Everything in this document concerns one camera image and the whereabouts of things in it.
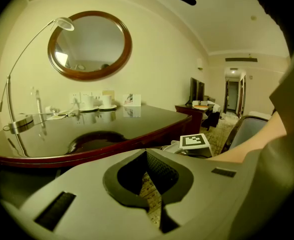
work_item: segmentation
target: oval mirror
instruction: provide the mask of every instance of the oval mirror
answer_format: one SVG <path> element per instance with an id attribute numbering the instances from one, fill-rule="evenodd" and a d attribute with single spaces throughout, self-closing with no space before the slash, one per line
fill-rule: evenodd
<path id="1" fill-rule="evenodd" d="M 58 27 L 49 40 L 49 60 L 58 72 L 71 79 L 95 80 L 127 62 L 131 36 L 118 18 L 103 11 L 84 11 L 69 18 L 75 29 Z"/>

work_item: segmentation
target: air conditioning vent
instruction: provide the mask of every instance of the air conditioning vent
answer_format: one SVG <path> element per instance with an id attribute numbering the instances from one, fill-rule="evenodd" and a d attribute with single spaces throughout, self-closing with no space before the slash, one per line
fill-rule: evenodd
<path id="1" fill-rule="evenodd" d="M 225 58 L 226 62 L 258 62 L 256 58 Z"/>

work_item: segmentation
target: flat screen tv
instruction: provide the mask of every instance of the flat screen tv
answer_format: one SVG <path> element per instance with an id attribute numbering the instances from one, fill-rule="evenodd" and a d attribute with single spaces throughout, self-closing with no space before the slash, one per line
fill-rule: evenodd
<path id="1" fill-rule="evenodd" d="M 192 101 L 203 101 L 205 95 L 205 84 L 195 78 L 190 81 L 190 96 L 187 104 L 192 104 Z"/>

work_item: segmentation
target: patterned carpet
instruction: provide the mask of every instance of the patterned carpet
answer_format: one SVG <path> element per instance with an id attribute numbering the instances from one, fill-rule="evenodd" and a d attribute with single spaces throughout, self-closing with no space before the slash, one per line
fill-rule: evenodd
<path id="1" fill-rule="evenodd" d="M 216 128 L 210 127 L 208 131 L 207 128 L 201 127 L 200 129 L 200 133 L 205 134 L 207 137 L 215 156 L 220 154 L 232 128 L 239 120 L 237 115 L 231 112 L 221 113 L 220 116 L 224 119 L 219 119 Z"/>

